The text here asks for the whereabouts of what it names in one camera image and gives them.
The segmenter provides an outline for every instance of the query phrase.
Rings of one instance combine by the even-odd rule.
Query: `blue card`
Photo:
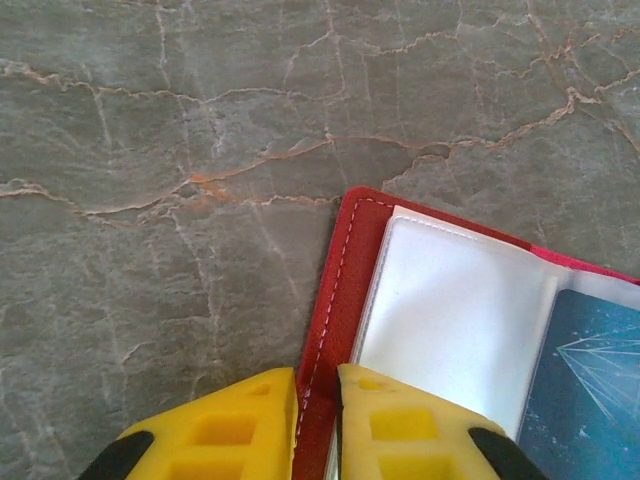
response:
[[[551,480],[640,479],[640,311],[559,293],[518,443]]]

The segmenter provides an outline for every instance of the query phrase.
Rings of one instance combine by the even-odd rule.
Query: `gray marble surface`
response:
[[[296,365],[366,184],[640,276],[640,3],[0,0],[0,477]]]

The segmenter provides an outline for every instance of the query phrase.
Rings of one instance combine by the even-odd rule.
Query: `yellow rubber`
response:
[[[256,375],[126,430],[154,435],[127,480],[290,480],[297,414],[293,369]]]
[[[485,417],[359,365],[338,367],[341,480],[499,480],[468,434]]]

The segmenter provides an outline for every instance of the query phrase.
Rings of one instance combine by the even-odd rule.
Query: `red leather cover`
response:
[[[568,257],[548,251],[468,220],[409,202],[367,187],[356,187],[344,197],[329,245],[300,369],[300,414],[293,461],[294,480],[322,480],[336,416],[336,367],[346,363],[373,275],[382,237],[393,207],[399,205],[437,219],[489,235],[555,263]],[[628,279],[580,262],[571,267]]]

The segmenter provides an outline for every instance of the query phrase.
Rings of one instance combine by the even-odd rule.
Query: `wallet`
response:
[[[298,371],[296,480],[336,478],[348,362],[484,415],[552,479],[640,478],[637,279],[358,187]]]

